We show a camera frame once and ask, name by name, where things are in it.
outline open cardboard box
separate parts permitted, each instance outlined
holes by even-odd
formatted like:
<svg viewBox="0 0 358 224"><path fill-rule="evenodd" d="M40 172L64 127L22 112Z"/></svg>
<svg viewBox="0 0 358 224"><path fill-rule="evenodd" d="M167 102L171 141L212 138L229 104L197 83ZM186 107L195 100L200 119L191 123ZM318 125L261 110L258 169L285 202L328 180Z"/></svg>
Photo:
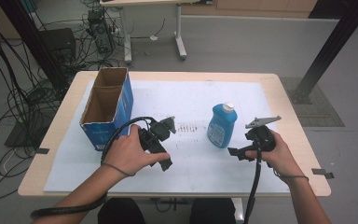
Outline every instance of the open cardboard box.
<svg viewBox="0 0 358 224"><path fill-rule="evenodd" d="M128 69L101 69L80 119L81 128L96 150L103 150L115 130L130 120L132 105ZM127 127L120 135L128 131Z"/></svg>

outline black tape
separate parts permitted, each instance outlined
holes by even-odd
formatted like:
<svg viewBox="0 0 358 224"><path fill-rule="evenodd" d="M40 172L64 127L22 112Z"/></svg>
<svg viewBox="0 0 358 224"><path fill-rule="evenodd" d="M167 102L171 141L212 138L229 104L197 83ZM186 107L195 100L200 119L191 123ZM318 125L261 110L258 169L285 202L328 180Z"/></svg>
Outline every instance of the black tape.
<svg viewBox="0 0 358 224"><path fill-rule="evenodd" d="M325 169L313 169L312 168L312 172L313 172L313 174L314 175L324 175L324 177L326 177L326 179L333 179L333 178L335 178L334 177L334 175L333 175L333 173L327 173L326 171L325 171Z"/></svg>
<svg viewBox="0 0 358 224"><path fill-rule="evenodd" d="M36 150L36 154L48 154L48 151L49 151L48 148L42 148L42 147L40 147L40 148L38 148L38 149Z"/></svg>

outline white paper sheet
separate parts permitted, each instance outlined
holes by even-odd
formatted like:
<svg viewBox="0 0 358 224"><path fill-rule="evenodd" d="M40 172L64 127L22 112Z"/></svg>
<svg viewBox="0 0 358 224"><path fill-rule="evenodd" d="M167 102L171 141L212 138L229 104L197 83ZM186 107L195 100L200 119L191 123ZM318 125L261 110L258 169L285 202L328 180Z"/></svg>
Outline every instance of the white paper sheet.
<svg viewBox="0 0 358 224"><path fill-rule="evenodd" d="M255 161L238 161L226 148L215 147L206 130L212 107L230 101L238 119L229 147L246 147L251 142L244 134L245 124L255 117L271 115L259 83L215 81L132 81L132 117L149 116L156 120L175 116L177 133L161 144L171 154L173 165L162 172L159 164L147 166L136 176L126 178L109 192L137 194L172 193L249 193L255 175ZM68 132L53 162L44 191L74 190L100 165L101 152L93 149L80 128L80 116L90 94L84 94ZM276 130L272 123L269 127ZM289 188L263 162L257 193L289 193Z"/></svg>

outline bottle cap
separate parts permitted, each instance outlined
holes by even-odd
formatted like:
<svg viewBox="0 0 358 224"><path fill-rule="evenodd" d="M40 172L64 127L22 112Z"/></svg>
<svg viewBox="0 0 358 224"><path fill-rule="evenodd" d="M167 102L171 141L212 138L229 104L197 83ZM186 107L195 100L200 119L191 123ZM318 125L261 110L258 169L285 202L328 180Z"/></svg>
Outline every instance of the bottle cap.
<svg viewBox="0 0 358 224"><path fill-rule="evenodd" d="M226 113L232 113L232 111L234 111L234 104L232 104L231 102L225 102L223 104L223 111L225 111Z"/></svg>

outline concrete floor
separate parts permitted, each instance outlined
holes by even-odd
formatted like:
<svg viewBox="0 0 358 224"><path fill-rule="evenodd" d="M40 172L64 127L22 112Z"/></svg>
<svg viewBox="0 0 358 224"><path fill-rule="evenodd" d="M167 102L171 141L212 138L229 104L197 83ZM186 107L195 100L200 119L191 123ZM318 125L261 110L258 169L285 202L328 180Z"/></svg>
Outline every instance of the concrete floor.
<svg viewBox="0 0 358 224"><path fill-rule="evenodd" d="M55 4L48 7L46 1L38 6L44 22L78 19L79 15L81 17L85 13L79 10L87 10L72 7L66 11ZM280 77L303 77L337 21L185 16L182 23L182 36L188 54L185 61L177 56L172 38L174 21L167 20L158 41L132 40L133 62L130 70L256 72L274 73ZM156 25L157 30L160 25L161 21ZM140 33L156 32L156 27L134 27ZM15 49L24 57L22 47ZM20 64L11 54L9 58L13 59L11 62L19 83L24 89L28 88L27 76L21 71ZM122 55L118 55L117 59L120 65L124 65ZM31 65L36 71L37 64L33 59ZM336 177L328 181L332 194L320 198L320 201L333 223L358 223L358 28L318 85L345 124L341 128L305 128L319 163ZM7 94L7 86L0 75L0 117L8 110ZM4 119L0 123L0 160L9 151L4 142L14 123L14 119ZM7 163L7 168L19 161L13 157ZM22 163L17 171L26 168L30 162ZM22 177L5 178L0 184L0 195L17 188ZM58 200L21 197L14 193L0 199L0 223L30 222L29 215L33 210L52 206ZM171 209L167 213L160 213L146 199L138 200L138 203L148 223L182 224L188 221L190 205L178 205L176 211ZM90 212L83 223L96 223L97 212ZM257 199L251 223L296 223L290 198Z"/></svg>

